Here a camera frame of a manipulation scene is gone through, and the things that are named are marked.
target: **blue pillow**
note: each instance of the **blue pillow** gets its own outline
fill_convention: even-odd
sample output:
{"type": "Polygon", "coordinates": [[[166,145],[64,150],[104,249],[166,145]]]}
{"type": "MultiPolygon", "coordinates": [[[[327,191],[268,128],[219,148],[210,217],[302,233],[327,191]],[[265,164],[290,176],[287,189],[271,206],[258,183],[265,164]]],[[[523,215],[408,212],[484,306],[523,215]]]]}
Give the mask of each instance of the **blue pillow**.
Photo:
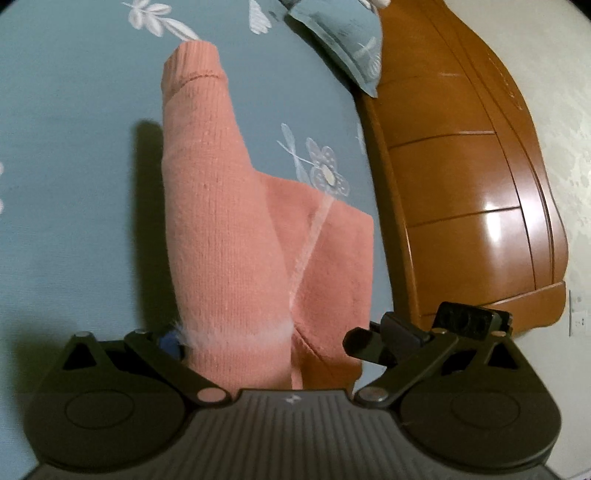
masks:
{"type": "Polygon", "coordinates": [[[377,97],[382,72],[382,24],[367,0],[284,0],[289,14],[324,45],[364,92],[377,97]]]}

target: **wall socket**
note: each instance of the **wall socket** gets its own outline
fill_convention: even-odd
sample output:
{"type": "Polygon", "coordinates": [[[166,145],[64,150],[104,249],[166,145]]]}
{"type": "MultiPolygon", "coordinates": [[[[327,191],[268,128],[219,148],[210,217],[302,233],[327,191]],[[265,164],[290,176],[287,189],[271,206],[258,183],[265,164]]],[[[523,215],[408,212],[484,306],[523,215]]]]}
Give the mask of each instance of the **wall socket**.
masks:
{"type": "Polygon", "coordinates": [[[583,293],[569,290],[569,336],[591,336],[591,319],[583,293]]]}

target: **ribbed gray panel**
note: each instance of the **ribbed gray panel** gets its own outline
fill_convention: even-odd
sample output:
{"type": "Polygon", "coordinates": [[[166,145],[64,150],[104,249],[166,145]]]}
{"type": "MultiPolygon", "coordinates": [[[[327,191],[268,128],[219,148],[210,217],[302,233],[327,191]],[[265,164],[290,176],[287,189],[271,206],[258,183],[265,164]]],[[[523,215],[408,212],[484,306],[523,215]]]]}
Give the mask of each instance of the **ribbed gray panel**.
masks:
{"type": "MultiPolygon", "coordinates": [[[[245,391],[229,407],[199,412],[175,445],[141,466],[87,475],[44,465],[29,480],[492,478],[435,463],[402,436],[387,412],[354,406],[344,392],[245,391]]],[[[494,478],[557,480],[543,467],[494,478]]]]}

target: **knit fabric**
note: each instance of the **knit fabric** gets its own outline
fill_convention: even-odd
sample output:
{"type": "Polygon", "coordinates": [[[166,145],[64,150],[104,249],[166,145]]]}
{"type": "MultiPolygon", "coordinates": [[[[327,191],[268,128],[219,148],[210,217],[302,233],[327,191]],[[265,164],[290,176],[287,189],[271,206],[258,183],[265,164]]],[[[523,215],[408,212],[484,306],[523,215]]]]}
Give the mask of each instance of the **knit fabric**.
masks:
{"type": "Polygon", "coordinates": [[[254,170],[217,49],[167,60],[163,180],[171,276],[188,365],[229,390],[350,388],[342,348],[367,327],[372,218],[254,170]]]}

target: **flower center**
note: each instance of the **flower center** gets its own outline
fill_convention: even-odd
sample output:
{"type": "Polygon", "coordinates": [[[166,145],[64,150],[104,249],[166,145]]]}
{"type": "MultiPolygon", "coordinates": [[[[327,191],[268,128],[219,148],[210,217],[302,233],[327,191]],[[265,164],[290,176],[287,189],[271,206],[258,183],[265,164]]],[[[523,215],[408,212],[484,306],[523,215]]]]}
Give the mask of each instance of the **flower center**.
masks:
{"type": "Polygon", "coordinates": [[[335,174],[332,173],[332,171],[326,165],[322,165],[322,175],[324,175],[324,178],[326,179],[326,181],[328,182],[328,184],[331,187],[335,186],[335,183],[336,183],[335,174]]]}

